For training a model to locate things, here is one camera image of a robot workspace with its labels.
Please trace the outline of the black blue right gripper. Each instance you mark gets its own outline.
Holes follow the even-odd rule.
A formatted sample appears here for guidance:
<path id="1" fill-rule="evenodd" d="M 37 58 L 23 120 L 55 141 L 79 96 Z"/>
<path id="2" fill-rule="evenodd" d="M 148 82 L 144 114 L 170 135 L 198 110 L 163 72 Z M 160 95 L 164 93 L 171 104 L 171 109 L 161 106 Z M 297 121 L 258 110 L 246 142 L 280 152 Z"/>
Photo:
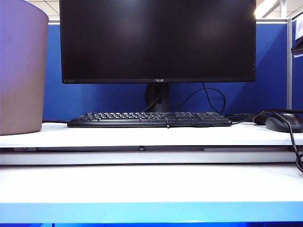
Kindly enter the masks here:
<path id="1" fill-rule="evenodd" d="M 291 48 L 291 53 L 294 58 L 302 57 L 303 55 L 303 41 L 297 40 Z"/>

